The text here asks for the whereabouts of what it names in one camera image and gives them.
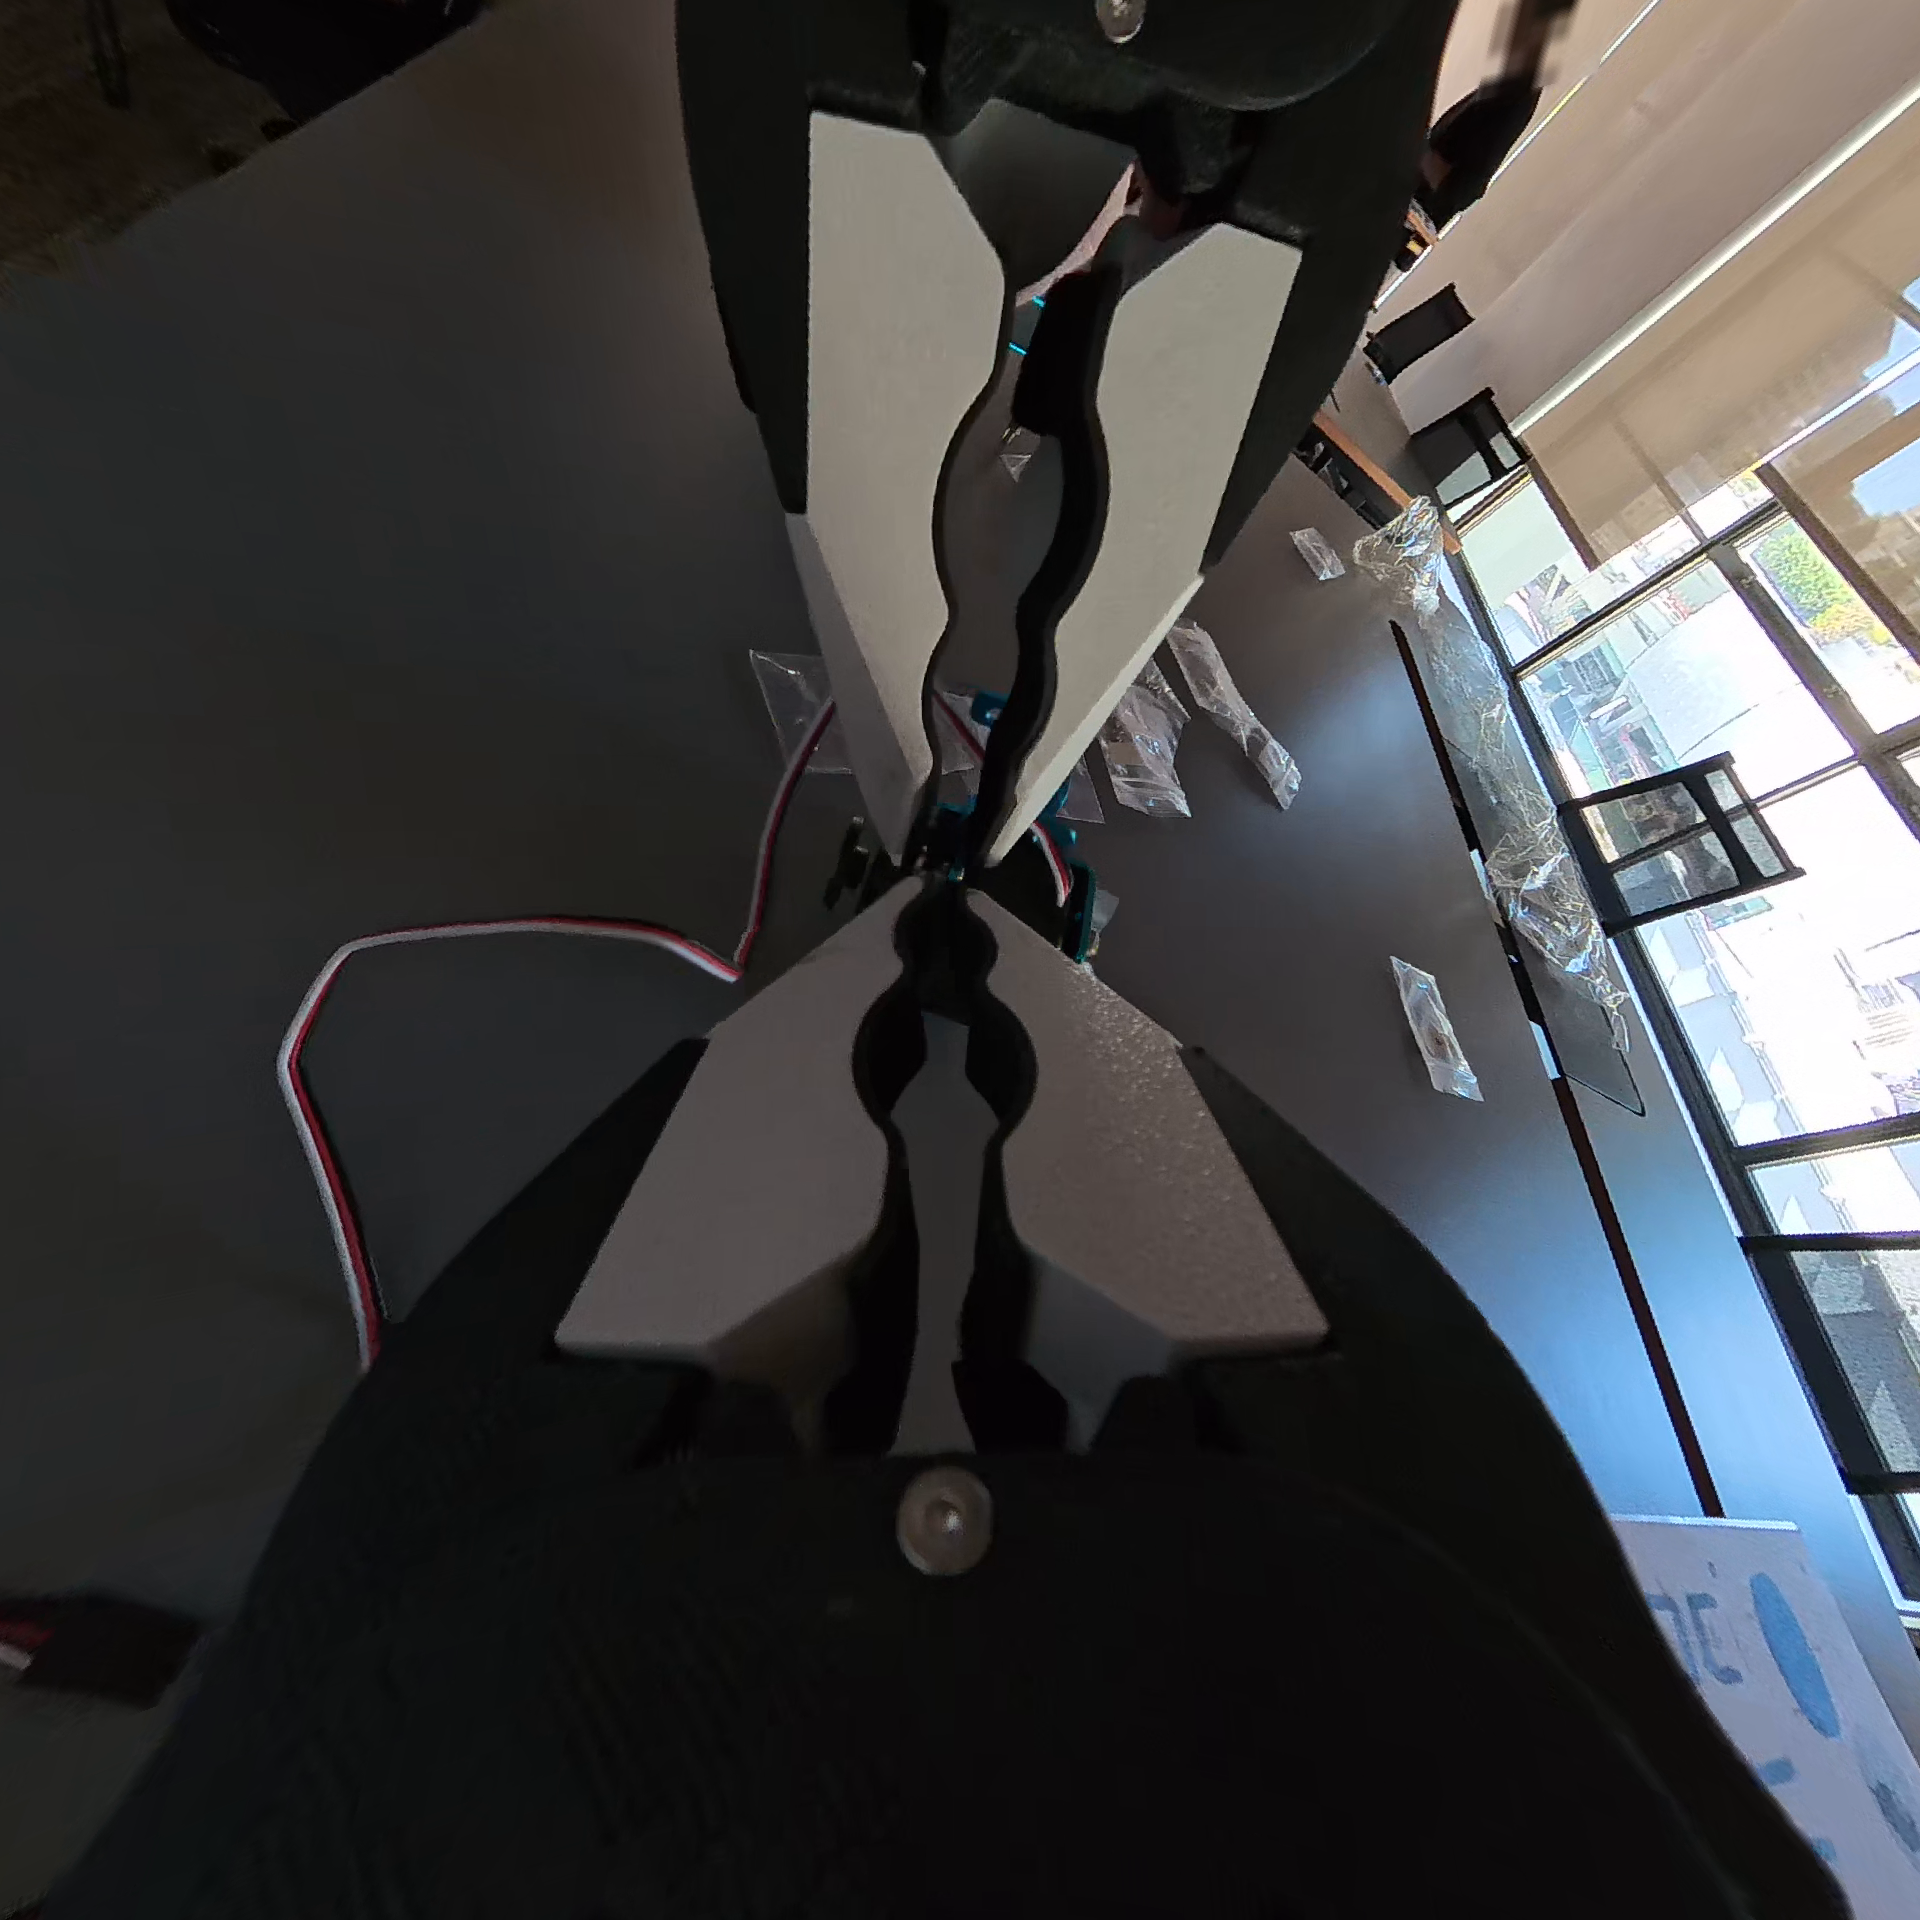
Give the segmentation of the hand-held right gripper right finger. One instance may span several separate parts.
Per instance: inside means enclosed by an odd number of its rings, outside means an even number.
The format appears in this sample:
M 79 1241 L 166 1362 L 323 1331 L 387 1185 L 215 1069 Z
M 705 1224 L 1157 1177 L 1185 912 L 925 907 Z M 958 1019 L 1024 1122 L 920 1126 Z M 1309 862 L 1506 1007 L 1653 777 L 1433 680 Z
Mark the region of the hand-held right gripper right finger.
M 994 1118 L 954 1349 L 973 1442 L 1088 1445 L 1138 1378 L 1327 1343 L 1163 1025 L 973 890 L 954 984 Z

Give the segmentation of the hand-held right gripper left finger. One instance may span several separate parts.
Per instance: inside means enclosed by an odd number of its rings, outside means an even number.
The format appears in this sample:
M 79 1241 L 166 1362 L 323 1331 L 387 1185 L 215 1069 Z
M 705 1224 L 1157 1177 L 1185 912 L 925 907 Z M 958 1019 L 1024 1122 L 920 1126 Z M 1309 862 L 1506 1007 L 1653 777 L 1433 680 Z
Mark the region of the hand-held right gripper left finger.
M 896 1446 L 920 1237 L 896 1106 L 925 1063 L 902 880 L 714 1025 L 557 1343 L 773 1389 L 802 1442 Z

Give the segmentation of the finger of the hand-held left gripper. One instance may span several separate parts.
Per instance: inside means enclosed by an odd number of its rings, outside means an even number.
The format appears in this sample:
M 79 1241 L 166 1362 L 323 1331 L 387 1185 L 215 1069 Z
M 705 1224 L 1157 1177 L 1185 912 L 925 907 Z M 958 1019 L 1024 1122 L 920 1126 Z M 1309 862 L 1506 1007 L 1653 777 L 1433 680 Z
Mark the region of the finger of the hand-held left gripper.
M 805 502 L 786 531 L 848 765 L 896 863 L 935 779 L 939 491 L 995 375 L 1002 299 L 999 254 L 920 131 L 809 115 Z
M 1046 289 L 1014 408 L 1058 451 L 1058 511 L 1014 600 L 973 871 L 1013 851 L 1202 582 L 1303 263 L 1234 224 L 1118 218 Z

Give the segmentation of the servo with blue bracket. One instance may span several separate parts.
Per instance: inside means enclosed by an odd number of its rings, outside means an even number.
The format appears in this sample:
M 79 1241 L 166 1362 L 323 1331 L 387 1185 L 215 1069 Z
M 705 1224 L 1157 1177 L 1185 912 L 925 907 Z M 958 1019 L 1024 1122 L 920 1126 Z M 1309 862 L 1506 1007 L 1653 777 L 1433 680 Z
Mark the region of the servo with blue bracket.
M 1000 695 L 983 688 L 939 688 L 933 697 L 951 795 L 936 800 L 923 851 L 930 866 L 944 859 L 951 875 L 959 873 L 954 859 L 961 850 L 961 827 L 975 802 L 975 781 L 1000 709 Z M 1024 830 L 1019 845 L 967 885 L 1049 938 L 1073 963 L 1083 963 L 1095 954 L 1096 937 L 1115 909 L 1115 897 L 1099 887 L 1077 850 L 1077 830 L 1101 822 L 1093 774 L 1081 758 Z M 897 863 L 872 831 L 851 821 L 826 878 L 823 904 L 865 907 L 897 878 Z

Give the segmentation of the dark grey desk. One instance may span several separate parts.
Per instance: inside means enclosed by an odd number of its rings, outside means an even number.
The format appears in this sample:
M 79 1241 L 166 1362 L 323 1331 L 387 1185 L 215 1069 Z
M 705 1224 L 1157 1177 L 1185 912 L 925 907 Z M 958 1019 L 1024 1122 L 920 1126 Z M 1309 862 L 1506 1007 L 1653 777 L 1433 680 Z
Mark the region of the dark grey desk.
M 731 944 L 811 650 L 712 315 L 670 5 L 507 9 L 5 288 L 5 1593 L 227 1617 L 352 1309 L 274 1061 L 384 928 Z M 1182 745 L 1096 970 L 1378 1192 L 1601 1499 L 1701 1499 L 1353 518 L 1297 467 L 1198 610 L 1297 757 Z M 1390 968 L 1435 976 L 1482 1101 Z

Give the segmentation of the black mesh chair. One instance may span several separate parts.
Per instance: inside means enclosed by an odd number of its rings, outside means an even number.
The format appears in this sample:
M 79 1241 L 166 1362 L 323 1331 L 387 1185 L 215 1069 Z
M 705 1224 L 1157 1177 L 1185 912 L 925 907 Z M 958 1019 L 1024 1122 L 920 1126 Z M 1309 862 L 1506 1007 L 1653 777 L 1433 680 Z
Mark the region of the black mesh chair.
M 1407 368 L 1453 339 L 1469 325 L 1474 325 L 1472 310 L 1459 299 L 1456 285 L 1445 282 L 1437 293 L 1368 331 L 1361 353 L 1378 379 L 1390 386 Z
M 1565 800 L 1553 813 L 1609 938 L 1805 875 L 1728 751 Z
M 1407 437 L 1407 455 L 1435 505 L 1449 514 L 1529 467 L 1529 451 L 1491 389 L 1417 427 Z
M 1917 1490 L 1917 1234 L 1741 1237 L 1839 1477 Z

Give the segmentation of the crumpled clear plastic film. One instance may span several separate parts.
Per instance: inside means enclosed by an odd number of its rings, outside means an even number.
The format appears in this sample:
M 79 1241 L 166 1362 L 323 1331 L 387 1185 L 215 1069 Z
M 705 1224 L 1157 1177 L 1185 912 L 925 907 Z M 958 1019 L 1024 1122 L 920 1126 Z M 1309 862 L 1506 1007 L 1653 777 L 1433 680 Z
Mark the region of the crumpled clear plastic film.
M 1606 1047 L 1626 1054 L 1624 990 L 1609 942 L 1501 664 L 1458 597 L 1437 509 L 1425 496 L 1415 497 L 1357 539 L 1351 557 L 1407 617 L 1407 643 L 1506 923 L 1597 1013 Z

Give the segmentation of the long clear screw bag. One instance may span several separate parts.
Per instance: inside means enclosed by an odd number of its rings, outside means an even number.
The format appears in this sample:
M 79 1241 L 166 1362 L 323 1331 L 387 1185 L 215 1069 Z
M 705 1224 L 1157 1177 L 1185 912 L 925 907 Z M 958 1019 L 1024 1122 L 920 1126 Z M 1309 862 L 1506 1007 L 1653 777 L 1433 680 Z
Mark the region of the long clear screw bag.
M 1198 623 L 1182 619 L 1168 629 L 1168 649 L 1182 666 L 1198 709 L 1238 745 L 1259 771 L 1272 802 L 1280 808 L 1288 808 L 1303 783 L 1299 768 L 1240 697 L 1210 634 Z

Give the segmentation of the small clear bag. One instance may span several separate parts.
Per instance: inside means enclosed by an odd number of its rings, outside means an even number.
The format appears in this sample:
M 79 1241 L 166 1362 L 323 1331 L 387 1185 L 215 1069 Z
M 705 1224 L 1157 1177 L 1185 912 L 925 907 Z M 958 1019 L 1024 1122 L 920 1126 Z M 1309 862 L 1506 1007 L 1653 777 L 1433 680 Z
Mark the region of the small clear bag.
M 1479 1077 L 1456 1035 L 1435 976 L 1398 954 L 1390 957 L 1390 968 L 1430 1087 L 1440 1095 L 1482 1101 Z

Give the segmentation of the white roller blind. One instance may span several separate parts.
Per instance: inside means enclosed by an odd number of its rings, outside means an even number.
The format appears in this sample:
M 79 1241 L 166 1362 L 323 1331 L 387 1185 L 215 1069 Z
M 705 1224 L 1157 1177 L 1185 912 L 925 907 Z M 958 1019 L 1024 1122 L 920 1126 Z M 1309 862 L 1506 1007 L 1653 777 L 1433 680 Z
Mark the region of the white roller blind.
M 1383 304 L 1472 322 L 1394 379 L 1488 391 L 1601 555 L 1915 369 L 1915 2 L 1579 5 L 1514 154 Z

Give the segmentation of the instruction booklet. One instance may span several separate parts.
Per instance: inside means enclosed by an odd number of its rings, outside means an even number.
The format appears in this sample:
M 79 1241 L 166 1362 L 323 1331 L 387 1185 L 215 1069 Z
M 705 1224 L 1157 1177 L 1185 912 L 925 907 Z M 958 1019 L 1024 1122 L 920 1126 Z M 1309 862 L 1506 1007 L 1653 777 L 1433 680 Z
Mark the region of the instruction booklet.
M 1610 1517 L 1735 1751 L 1859 1917 L 1915 1917 L 1915 1759 L 1799 1527 Z

